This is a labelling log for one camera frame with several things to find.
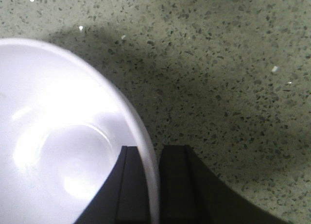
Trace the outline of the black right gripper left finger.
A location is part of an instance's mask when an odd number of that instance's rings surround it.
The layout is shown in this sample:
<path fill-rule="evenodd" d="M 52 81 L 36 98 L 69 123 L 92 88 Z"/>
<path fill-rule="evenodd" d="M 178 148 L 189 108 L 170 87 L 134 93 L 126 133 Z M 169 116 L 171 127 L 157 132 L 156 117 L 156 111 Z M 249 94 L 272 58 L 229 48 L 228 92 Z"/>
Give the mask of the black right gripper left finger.
<path fill-rule="evenodd" d="M 138 148 L 123 146 L 108 178 L 76 224 L 148 224 L 149 194 Z"/>

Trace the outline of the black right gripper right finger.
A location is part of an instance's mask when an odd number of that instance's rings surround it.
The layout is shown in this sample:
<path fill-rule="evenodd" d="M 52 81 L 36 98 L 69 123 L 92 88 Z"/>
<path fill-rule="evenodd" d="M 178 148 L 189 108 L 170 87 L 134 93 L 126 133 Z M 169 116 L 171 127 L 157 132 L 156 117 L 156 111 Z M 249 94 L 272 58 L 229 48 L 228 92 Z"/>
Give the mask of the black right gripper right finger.
<path fill-rule="evenodd" d="M 188 145 L 164 146 L 159 163 L 162 224 L 282 224 L 222 182 Z"/>

